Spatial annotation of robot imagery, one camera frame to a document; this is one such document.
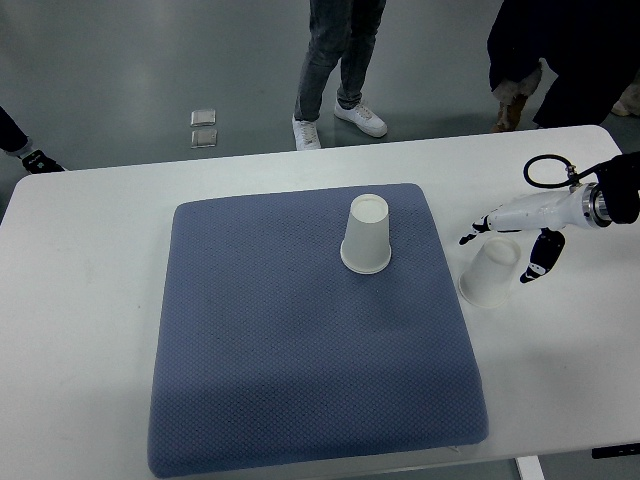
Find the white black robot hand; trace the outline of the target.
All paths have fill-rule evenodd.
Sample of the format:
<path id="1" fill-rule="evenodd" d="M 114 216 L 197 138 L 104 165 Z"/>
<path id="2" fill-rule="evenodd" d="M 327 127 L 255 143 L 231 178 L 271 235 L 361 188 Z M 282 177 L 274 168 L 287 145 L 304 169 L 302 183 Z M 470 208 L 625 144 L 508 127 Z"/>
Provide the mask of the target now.
<path id="1" fill-rule="evenodd" d="M 564 246 L 562 229 L 574 225 L 583 229 L 605 228 L 611 224 L 600 188 L 589 183 L 574 190 L 527 195 L 503 204 L 474 222 L 459 243 L 465 245 L 486 232 L 513 233 L 537 230 L 521 283 L 548 274 Z"/>

